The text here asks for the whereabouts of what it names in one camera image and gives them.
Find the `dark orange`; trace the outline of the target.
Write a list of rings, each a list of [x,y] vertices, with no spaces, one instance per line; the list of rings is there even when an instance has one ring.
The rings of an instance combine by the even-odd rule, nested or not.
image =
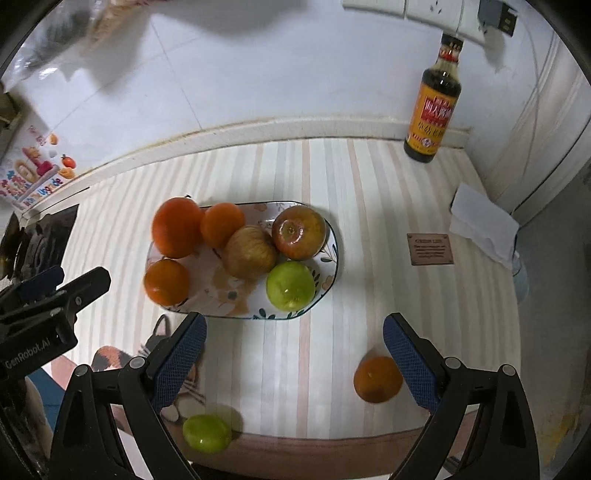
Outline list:
[[[360,362],[353,376],[356,394],[368,403],[384,403],[396,396],[404,383],[393,358],[380,356]]]

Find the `colourful wall sticker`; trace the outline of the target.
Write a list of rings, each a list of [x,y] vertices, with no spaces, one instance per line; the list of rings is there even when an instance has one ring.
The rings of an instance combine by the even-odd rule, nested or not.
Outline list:
[[[26,211],[81,172],[69,143],[40,120],[16,132],[1,159],[1,199]]]

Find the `white wall socket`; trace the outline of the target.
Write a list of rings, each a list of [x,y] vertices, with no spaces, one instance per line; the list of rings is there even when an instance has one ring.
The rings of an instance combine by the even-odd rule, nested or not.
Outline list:
[[[349,9],[379,12],[436,26],[480,45],[486,29],[478,19],[480,2],[473,0],[342,0]]]

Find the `brown tablecloth label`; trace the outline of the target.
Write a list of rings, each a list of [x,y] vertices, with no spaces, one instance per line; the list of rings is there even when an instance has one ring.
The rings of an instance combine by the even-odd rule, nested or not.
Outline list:
[[[454,257],[448,234],[408,233],[408,246],[413,266],[453,265]]]

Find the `black gas stove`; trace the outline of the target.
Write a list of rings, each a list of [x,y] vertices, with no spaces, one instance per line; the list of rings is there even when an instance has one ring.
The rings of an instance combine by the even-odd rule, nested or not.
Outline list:
[[[60,266],[77,211],[74,205],[26,227],[12,213],[1,235],[1,278],[22,282]]]

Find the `yellow red apple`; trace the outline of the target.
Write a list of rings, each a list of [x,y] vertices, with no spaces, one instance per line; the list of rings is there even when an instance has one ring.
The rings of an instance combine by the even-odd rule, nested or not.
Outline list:
[[[273,239],[262,228],[246,225],[232,234],[221,253],[223,267],[240,279],[256,279],[269,273],[279,261]]]

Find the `large orange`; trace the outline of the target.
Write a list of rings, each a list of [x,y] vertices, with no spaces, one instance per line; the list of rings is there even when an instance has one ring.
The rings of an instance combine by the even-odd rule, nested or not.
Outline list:
[[[200,223],[204,211],[192,199],[173,197],[160,205],[151,224],[158,251],[172,259],[192,254],[201,244]]]

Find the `dark red brown apple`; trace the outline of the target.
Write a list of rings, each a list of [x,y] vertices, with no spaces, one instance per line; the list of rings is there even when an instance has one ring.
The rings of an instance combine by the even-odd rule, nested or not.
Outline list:
[[[291,260],[311,259],[321,251],[327,238],[327,222],[317,211],[295,205],[273,221],[271,238],[276,249]]]

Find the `green apple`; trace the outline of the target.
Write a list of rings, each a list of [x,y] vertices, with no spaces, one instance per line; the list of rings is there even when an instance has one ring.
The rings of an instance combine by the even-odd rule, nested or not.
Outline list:
[[[297,261],[276,265],[266,277],[266,296],[280,311],[304,309],[315,297],[315,279],[311,270]]]
[[[221,417],[201,414],[186,419],[182,425],[185,442],[200,453],[216,454],[228,449],[232,431]]]

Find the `small mandarin orange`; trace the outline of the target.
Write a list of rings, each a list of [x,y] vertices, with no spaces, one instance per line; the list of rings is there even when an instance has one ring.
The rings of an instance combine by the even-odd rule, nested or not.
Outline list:
[[[200,233],[212,249],[223,249],[229,238],[245,226],[245,213],[234,203],[217,203],[204,211]]]

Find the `soy sauce bottle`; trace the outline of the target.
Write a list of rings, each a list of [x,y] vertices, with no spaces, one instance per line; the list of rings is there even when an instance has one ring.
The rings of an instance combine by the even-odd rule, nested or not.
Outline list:
[[[438,152],[462,91],[458,73],[464,42],[444,32],[436,62],[423,72],[404,150],[430,163]]]

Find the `black plug adapter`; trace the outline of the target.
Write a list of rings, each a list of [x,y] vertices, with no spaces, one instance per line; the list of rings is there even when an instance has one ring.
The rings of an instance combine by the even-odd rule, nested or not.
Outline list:
[[[485,28],[494,28],[509,37],[515,32],[518,12],[501,0],[480,0],[478,20]]]

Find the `hanging plastic bag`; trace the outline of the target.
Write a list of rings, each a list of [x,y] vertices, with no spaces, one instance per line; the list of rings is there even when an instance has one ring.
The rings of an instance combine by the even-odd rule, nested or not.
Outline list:
[[[6,74],[27,78],[56,64],[69,50],[88,51],[150,4],[153,1],[61,1],[18,48]]]

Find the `white tissue paper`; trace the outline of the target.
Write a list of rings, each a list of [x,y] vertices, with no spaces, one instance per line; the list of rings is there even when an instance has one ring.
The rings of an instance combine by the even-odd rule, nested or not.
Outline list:
[[[450,232],[471,240],[511,270],[519,223],[471,186],[462,183],[451,204]]]

